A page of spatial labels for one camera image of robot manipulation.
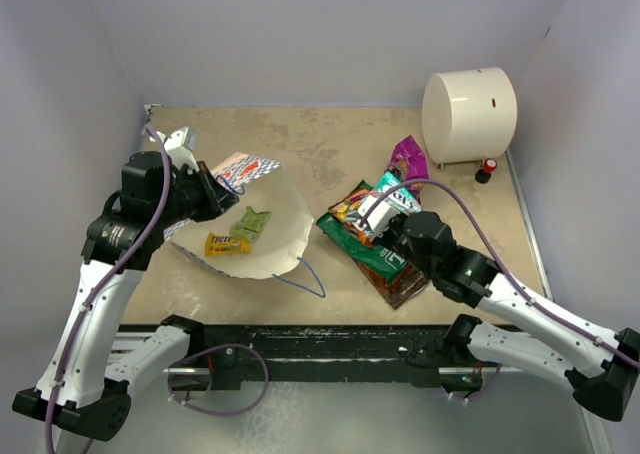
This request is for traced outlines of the dark green snack bag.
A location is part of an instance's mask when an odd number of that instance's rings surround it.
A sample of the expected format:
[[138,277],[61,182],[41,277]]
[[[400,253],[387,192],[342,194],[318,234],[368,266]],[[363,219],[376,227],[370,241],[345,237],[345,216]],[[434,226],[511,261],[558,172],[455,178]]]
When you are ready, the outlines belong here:
[[[369,191],[372,189],[372,186],[365,180],[361,180],[354,189],[359,187],[365,187]],[[378,245],[367,247],[354,239],[342,227],[342,224],[330,214],[329,208],[316,221],[316,225],[354,261],[361,262],[381,274],[386,281],[393,281],[399,272],[407,266],[407,262],[394,252]]]

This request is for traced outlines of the teal mint candy bag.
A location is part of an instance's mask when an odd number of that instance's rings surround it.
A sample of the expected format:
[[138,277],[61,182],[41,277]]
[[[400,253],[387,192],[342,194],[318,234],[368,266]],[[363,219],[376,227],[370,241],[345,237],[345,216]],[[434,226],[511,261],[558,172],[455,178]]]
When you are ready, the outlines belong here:
[[[400,181],[391,172],[385,172],[371,191],[371,194],[379,196],[399,184]],[[419,202],[405,187],[392,192],[384,201],[404,214],[413,214],[421,211]]]

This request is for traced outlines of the brown chocolate snack bag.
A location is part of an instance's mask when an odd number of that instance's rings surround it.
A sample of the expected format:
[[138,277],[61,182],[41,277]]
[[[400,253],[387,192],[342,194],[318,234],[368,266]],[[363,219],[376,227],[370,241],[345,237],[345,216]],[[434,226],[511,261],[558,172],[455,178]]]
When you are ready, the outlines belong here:
[[425,277],[411,265],[404,267],[393,281],[386,281],[381,274],[376,273],[363,263],[355,262],[355,264],[378,294],[394,310],[397,310],[412,296],[420,293],[430,282],[428,277]]

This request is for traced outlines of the yellow M&M's packet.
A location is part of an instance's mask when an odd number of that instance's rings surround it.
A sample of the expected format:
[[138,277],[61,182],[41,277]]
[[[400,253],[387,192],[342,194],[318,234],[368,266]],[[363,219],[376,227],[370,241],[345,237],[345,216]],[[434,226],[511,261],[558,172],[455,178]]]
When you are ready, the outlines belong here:
[[207,236],[204,245],[204,254],[208,257],[250,254],[251,252],[251,245],[245,239],[234,236],[216,235],[214,233],[210,233]]

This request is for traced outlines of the colourful candy bag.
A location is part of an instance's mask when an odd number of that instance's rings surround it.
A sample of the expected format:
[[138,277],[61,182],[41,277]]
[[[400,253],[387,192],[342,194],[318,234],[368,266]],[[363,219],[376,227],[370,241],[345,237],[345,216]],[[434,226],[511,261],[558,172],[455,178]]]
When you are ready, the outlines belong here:
[[356,188],[340,202],[330,207],[329,212],[354,239],[357,239],[364,246],[372,247],[371,240],[358,227],[360,218],[358,209],[368,194],[369,190],[367,188]]

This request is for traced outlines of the green snack pack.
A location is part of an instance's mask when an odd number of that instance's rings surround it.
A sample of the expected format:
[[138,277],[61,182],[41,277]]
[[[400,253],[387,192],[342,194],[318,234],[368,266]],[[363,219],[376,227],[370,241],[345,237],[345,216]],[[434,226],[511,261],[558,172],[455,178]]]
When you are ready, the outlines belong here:
[[251,206],[247,206],[241,219],[231,226],[230,235],[254,244],[263,233],[270,218],[270,211],[255,211]]

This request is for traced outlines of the blue checkered paper bag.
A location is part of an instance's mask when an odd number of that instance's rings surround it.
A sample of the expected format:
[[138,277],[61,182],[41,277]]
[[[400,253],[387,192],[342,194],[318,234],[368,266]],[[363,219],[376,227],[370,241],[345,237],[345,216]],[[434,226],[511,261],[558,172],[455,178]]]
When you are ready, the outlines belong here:
[[[239,196],[238,204],[213,221],[181,221],[165,230],[165,240],[190,260],[228,277],[278,279],[324,298],[326,290],[321,281],[313,289],[285,278],[298,265],[305,266],[315,279],[319,276],[304,259],[314,218],[284,164],[234,153],[211,173],[224,188]],[[206,253],[208,238],[237,237],[243,220],[255,221],[264,214],[269,218],[250,243],[249,253]]]

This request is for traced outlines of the purple snack bag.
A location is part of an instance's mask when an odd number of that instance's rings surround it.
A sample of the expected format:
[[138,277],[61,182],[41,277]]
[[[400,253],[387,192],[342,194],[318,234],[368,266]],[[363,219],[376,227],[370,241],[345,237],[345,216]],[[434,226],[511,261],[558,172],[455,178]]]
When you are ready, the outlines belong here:
[[407,136],[394,147],[386,171],[401,182],[429,178],[426,156],[413,136]]

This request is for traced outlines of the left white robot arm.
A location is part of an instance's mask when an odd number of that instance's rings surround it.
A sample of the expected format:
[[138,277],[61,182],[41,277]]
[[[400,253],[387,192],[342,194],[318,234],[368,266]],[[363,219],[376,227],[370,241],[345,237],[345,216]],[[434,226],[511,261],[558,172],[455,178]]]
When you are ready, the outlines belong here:
[[38,383],[16,393],[13,411],[107,442],[122,428],[135,391],[154,379],[153,368],[163,361],[201,362],[202,326],[174,316],[146,346],[118,366],[107,365],[124,310],[166,230],[216,219],[238,201],[202,161],[157,151],[132,155],[120,189],[87,229],[76,297],[56,352]]

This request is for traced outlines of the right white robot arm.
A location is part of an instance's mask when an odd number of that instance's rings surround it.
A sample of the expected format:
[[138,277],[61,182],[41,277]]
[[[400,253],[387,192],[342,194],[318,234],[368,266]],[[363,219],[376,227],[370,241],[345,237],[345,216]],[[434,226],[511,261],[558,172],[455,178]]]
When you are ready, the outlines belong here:
[[509,333],[460,316],[444,343],[452,363],[476,358],[514,367],[559,385],[602,419],[623,419],[639,379],[637,331],[600,326],[536,293],[495,260],[458,244],[433,212],[396,215],[374,241],[425,274],[447,299],[517,327]]

